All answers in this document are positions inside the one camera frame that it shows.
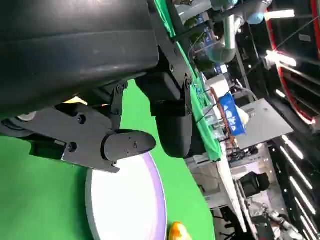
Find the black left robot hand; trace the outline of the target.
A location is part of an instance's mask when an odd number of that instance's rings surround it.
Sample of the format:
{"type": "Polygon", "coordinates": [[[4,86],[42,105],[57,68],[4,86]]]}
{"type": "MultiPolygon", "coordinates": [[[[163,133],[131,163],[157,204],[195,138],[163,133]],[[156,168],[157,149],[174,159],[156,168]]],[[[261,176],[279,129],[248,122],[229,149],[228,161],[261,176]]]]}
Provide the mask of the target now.
{"type": "Polygon", "coordinates": [[[153,0],[3,0],[0,132],[31,154],[117,173],[117,161],[154,149],[149,133],[120,129],[135,80],[173,158],[192,143],[192,76],[153,0]]]}

